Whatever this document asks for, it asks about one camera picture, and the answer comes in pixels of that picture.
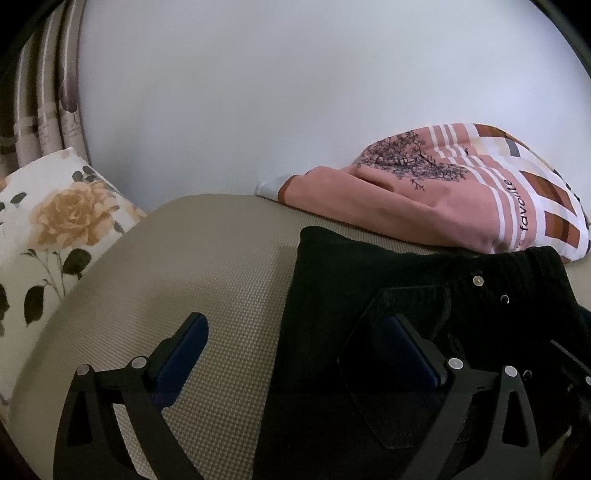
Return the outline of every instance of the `black fabric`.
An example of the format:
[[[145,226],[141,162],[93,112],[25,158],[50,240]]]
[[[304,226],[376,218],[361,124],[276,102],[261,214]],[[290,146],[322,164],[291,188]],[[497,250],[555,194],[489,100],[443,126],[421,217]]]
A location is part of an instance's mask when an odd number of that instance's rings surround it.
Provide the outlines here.
[[[482,286],[473,282],[477,275]],[[591,364],[588,328],[550,247],[477,258],[422,256],[305,228],[261,424],[255,480],[392,479],[404,470],[440,399],[430,397],[424,410],[392,419],[392,404],[360,399],[338,363],[356,326],[397,313],[444,356],[458,356],[472,368],[500,371],[518,361],[524,343],[550,339]],[[472,440],[486,431],[494,398],[477,397],[448,477],[483,448]],[[397,408],[421,405],[402,403]],[[534,416],[549,408],[541,402]],[[537,420],[542,451],[566,428],[560,420],[547,423]]]

